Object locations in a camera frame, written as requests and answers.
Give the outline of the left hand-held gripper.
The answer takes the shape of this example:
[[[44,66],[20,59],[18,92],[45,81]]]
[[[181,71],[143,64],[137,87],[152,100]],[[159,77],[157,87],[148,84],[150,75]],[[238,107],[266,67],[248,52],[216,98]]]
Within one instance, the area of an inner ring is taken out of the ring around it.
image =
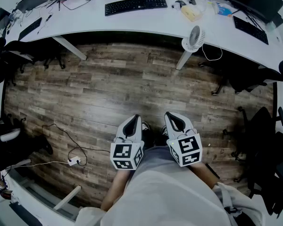
[[[111,143],[110,160],[117,170],[136,170],[143,158],[142,119],[136,114],[117,129],[117,139]]]

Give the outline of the black full-size keyboard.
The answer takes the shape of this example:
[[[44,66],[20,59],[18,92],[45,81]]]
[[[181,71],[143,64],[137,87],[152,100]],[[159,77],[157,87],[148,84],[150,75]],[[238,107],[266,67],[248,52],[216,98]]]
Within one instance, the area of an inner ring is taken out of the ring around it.
[[[167,8],[166,0],[121,0],[106,4],[105,16],[156,8]]]

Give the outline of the person's right forearm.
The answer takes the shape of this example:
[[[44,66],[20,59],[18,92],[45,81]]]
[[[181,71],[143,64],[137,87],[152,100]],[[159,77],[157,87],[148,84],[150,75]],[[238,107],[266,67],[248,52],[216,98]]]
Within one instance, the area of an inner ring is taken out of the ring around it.
[[[216,183],[220,182],[217,176],[215,176],[209,168],[202,162],[194,163],[189,166],[192,172],[199,177],[207,186],[211,189]]]

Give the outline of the person's left forearm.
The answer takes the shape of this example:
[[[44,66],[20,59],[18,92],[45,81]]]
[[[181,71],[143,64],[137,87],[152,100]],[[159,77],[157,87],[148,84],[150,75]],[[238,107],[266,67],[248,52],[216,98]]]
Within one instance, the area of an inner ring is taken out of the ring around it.
[[[134,170],[118,170],[113,181],[111,187],[107,191],[100,209],[103,211],[108,211],[116,202],[121,198],[124,194],[127,182],[134,174]]]

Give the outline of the black compact keyboard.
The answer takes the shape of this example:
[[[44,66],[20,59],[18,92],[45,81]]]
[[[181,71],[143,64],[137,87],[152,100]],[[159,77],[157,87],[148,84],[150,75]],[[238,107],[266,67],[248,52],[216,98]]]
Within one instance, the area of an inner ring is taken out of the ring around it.
[[[32,24],[30,24],[28,27],[26,27],[20,34],[18,37],[18,41],[22,40],[25,36],[27,36],[29,33],[31,33],[32,31],[34,31],[35,29],[37,29],[40,24],[41,24],[42,18],[40,17],[39,19],[37,19],[35,22],[33,22]]]
[[[233,16],[233,21],[236,29],[247,33],[248,35],[260,40],[264,44],[269,44],[267,35],[264,31],[236,16]]]

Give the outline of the person's left shoe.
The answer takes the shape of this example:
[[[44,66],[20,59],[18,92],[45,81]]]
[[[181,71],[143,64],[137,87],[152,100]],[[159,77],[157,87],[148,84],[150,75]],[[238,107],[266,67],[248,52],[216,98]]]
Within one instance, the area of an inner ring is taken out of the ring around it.
[[[151,133],[152,130],[149,126],[149,124],[145,121],[142,122],[142,134],[145,135],[145,134],[149,134]]]

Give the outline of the person's black trousers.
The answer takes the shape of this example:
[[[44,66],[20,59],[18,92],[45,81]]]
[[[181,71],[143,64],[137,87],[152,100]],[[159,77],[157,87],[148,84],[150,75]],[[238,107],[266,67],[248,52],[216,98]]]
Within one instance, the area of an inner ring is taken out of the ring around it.
[[[148,150],[154,146],[167,146],[168,139],[169,137],[164,137],[161,133],[155,134],[153,131],[149,134],[142,134],[143,149]]]

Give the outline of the black smartphone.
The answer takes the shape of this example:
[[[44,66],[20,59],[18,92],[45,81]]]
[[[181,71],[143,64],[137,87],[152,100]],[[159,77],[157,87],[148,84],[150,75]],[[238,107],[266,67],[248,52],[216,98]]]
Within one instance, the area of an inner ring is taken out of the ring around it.
[[[208,163],[206,163],[205,165],[218,179],[220,179],[220,176],[217,175],[217,173],[210,167],[210,165]]]

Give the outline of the white power strip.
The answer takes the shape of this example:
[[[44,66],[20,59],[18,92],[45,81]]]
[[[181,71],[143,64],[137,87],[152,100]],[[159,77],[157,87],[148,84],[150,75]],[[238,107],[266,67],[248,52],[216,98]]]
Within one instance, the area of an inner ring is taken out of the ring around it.
[[[67,160],[69,166],[73,166],[79,164],[81,162],[81,158],[79,156],[75,156]]]

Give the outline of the white desk leg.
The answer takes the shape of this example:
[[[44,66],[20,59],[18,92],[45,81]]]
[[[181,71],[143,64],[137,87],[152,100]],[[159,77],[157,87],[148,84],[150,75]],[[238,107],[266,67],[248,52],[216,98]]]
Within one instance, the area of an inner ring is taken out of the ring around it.
[[[86,60],[87,56],[78,50],[74,45],[72,45],[68,40],[66,40],[63,36],[53,36],[52,37],[56,42],[64,46],[66,49],[71,51],[74,55],[76,55],[81,60]]]
[[[183,68],[183,66],[185,65],[185,63],[188,61],[188,59],[190,58],[191,55],[192,55],[191,52],[184,51],[181,58],[179,59],[177,65],[176,65],[176,69],[181,70]]]
[[[82,189],[81,186],[77,186],[75,189],[73,189],[64,199],[62,199],[54,208],[53,210],[57,211],[61,208],[63,208],[68,202],[77,195],[78,192]]]

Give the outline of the person's white shirt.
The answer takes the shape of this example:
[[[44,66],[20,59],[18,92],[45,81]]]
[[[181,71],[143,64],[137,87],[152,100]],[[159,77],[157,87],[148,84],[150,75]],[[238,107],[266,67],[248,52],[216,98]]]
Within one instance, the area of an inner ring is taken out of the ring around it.
[[[75,226],[265,226],[265,216],[236,188],[218,182],[211,189],[167,146],[156,146],[145,151],[116,204],[82,208]]]

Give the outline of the black office chair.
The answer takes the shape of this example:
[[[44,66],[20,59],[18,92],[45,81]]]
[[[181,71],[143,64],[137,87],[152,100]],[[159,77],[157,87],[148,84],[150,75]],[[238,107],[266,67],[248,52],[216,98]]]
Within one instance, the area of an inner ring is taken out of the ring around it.
[[[283,61],[278,65],[278,71],[246,60],[221,60],[220,62],[200,62],[199,67],[216,68],[222,75],[219,87],[211,94],[216,96],[222,87],[229,83],[236,94],[242,91],[251,92],[257,86],[266,86],[269,81],[283,82]]]
[[[49,63],[56,59],[62,69],[65,65],[61,62],[61,46],[53,39],[37,40],[32,42],[11,41],[0,38],[0,83],[14,81],[14,73],[17,69],[24,72],[25,64],[44,62],[47,69]]]
[[[27,159],[32,153],[44,149],[49,155],[53,149],[44,135],[29,137],[27,134],[20,134],[9,141],[0,142],[0,171],[6,167],[15,165]]]
[[[244,108],[238,111],[243,114],[245,131],[223,130],[224,135],[240,141],[232,157],[242,163],[245,171],[234,181],[247,179],[249,197],[260,195],[268,214],[279,216],[283,210],[283,133],[276,132],[275,124],[280,121],[283,125],[283,110],[279,108],[279,115],[271,117],[262,107],[251,120]]]

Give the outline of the white desk fan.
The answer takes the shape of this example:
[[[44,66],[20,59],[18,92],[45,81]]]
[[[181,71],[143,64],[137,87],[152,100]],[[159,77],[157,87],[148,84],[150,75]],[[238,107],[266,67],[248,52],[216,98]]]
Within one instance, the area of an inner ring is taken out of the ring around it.
[[[205,37],[205,30],[196,25],[191,30],[190,35],[182,39],[182,47],[185,51],[194,53],[203,46]]]

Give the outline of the beige plastic bag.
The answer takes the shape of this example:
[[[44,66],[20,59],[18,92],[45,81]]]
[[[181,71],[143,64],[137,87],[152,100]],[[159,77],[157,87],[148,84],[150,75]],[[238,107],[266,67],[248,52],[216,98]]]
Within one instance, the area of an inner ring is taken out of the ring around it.
[[[181,12],[191,21],[197,21],[202,18],[203,13],[201,10],[192,4],[184,5],[181,7]]]

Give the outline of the blue printed packet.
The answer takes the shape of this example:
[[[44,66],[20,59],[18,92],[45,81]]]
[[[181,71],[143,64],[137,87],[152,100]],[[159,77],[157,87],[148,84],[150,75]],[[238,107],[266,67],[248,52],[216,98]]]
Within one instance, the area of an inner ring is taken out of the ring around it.
[[[214,4],[214,12],[217,15],[227,16],[227,17],[231,17],[233,14],[226,4],[218,3],[218,2]]]

